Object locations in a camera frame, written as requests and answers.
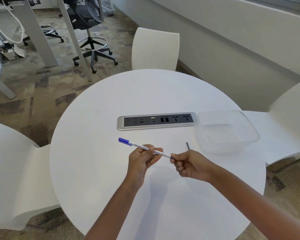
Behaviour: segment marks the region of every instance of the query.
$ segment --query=blue pen cap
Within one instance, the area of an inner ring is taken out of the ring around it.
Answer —
[[[118,141],[121,142],[121,143],[123,143],[123,144],[127,144],[127,145],[131,146],[131,145],[129,144],[129,141],[128,141],[128,140],[123,139],[123,138],[121,138],[121,137],[119,137]]]

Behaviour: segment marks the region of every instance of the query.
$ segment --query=white cable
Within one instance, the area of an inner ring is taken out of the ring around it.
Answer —
[[[14,41],[14,40],[10,39],[9,37],[7,37],[7,36],[1,31],[1,29],[0,29],[0,32],[4,35],[4,37],[6,37],[7,40],[10,40],[10,41],[13,42],[13,43],[21,43],[21,42],[23,41],[23,35],[24,35],[24,32],[25,32],[25,29],[24,29],[24,27],[22,26],[22,24],[20,23],[20,21],[16,18],[16,16],[14,16],[13,13],[10,11],[10,9],[8,8],[8,6],[6,6],[5,4],[4,4],[4,6],[5,6],[6,9],[8,10],[8,12],[9,12],[9,13],[10,13],[10,14],[18,21],[18,23],[20,24],[21,29],[22,29],[21,40],[20,40],[20,41]]]

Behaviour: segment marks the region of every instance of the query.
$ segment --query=pen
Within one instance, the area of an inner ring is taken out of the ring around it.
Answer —
[[[147,146],[144,146],[144,145],[138,145],[138,144],[135,144],[129,140],[126,140],[126,139],[123,139],[123,138],[119,138],[118,140],[119,142],[123,143],[123,144],[127,144],[129,146],[135,146],[135,147],[139,147],[141,149],[144,149],[144,150],[149,150],[149,147]],[[164,154],[163,152],[159,152],[157,150],[154,150],[154,153],[155,154],[158,154],[158,155],[161,155],[161,156],[164,156],[164,157],[168,157],[168,158],[172,158],[171,155],[167,155],[167,154]]]

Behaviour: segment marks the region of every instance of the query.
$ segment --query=white table top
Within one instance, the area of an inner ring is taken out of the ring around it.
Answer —
[[[201,152],[193,127],[119,131],[117,118],[153,113],[240,110],[223,92],[195,77],[166,70],[134,70],[85,90],[66,109],[50,149],[52,183],[70,221],[86,234],[123,181],[134,150],[122,137],[181,153]],[[210,160],[263,194],[265,159],[256,144]],[[249,221],[206,182],[182,178],[162,157],[146,173],[118,239],[235,239]]]

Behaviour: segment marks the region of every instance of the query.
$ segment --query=forearm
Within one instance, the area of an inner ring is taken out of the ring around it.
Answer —
[[[209,181],[269,240],[300,239],[300,222],[241,179],[216,166]]]
[[[123,182],[114,193],[84,240],[115,240],[126,219],[137,190]]]

